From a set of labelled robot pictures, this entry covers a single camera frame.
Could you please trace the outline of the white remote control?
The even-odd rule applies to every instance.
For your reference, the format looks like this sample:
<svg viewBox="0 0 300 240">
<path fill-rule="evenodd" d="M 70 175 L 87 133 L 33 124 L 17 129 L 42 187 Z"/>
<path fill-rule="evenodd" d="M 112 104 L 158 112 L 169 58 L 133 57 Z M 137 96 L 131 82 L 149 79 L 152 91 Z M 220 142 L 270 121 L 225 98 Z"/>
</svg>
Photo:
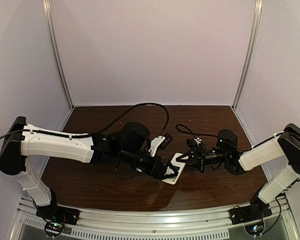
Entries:
<svg viewBox="0 0 300 240">
<path fill-rule="evenodd" d="M 178 152 L 174 154 L 173 158 L 169 162 L 166 173 L 164 174 L 165 179 L 161 180 L 162 182 L 170 185 L 175 185 L 177 183 L 186 166 L 184 162 L 177 161 L 177 158 L 182 155 L 182 153 Z"/>
</svg>

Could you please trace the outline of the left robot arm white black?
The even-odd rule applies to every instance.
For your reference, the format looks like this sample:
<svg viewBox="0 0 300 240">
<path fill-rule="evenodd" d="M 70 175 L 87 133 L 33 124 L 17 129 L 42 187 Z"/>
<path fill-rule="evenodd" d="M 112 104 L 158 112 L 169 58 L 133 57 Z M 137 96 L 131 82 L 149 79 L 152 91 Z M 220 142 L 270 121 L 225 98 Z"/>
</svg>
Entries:
<svg viewBox="0 0 300 240">
<path fill-rule="evenodd" d="M 18 116 L 9 131 L 0 136 L 0 171 L 16 177 L 40 208 L 58 207 L 54 191 L 48 188 L 36 171 L 27 163 L 29 156 L 48 156 L 75 160 L 83 164 L 122 163 L 156 180 L 175 185 L 185 168 L 172 159 L 157 155 L 172 141 L 168 133 L 150 139 L 150 131 L 139 122 L 128 122 L 120 131 L 103 134 L 75 134 L 52 131 L 27 123 Z"/>
</svg>

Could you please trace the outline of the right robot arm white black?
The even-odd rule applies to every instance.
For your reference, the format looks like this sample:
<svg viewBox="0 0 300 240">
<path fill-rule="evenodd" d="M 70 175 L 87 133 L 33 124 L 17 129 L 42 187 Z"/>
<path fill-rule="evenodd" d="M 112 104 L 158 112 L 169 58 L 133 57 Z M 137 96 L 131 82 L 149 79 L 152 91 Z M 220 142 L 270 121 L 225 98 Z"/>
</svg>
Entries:
<svg viewBox="0 0 300 240">
<path fill-rule="evenodd" d="M 203 134 L 184 130 L 192 138 L 187 139 L 189 151 L 176 158 L 201 173 L 206 166 L 224 165 L 233 175 L 242 175 L 254 168 L 279 158 L 286 158 L 282 169 L 250 200 L 250 205 L 258 210 L 266 208 L 278 195 L 300 181 L 300 128 L 289 123 L 284 130 L 273 134 L 248 150 L 238 147 L 238 136 L 230 129 L 221 129 L 216 138 L 216 146 L 207 150 L 201 141 Z"/>
</svg>

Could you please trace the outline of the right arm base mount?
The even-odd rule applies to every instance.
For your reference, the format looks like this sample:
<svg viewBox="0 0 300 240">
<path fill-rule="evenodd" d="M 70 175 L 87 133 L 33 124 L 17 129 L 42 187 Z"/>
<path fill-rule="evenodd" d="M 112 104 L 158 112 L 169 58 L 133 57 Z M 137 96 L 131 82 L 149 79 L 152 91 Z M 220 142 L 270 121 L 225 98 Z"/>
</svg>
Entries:
<svg viewBox="0 0 300 240">
<path fill-rule="evenodd" d="M 236 205 L 228 212 L 233 225 L 256 221 L 244 226 L 246 233 L 252 237 L 259 237 L 263 234 L 266 228 L 265 217 L 272 215 L 270 205 L 260 200 L 252 200 L 247 206 Z"/>
</svg>

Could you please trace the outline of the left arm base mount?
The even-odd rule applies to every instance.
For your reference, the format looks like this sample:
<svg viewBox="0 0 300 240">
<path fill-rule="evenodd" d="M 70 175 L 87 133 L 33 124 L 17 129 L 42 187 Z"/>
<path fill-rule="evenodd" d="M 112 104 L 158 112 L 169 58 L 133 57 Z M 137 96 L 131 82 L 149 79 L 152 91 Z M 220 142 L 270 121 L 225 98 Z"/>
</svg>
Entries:
<svg viewBox="0 0 300 240">
<path fill-rule="evenodd" d="M 66 229 L 66 225 L 75 226 L 79 220 L 80 211 L 75 208 L 57 205 L 37 206 L 36 216 L 45 222 L 43 231 L 50 238 L 60 236 Z"/>
</svg>

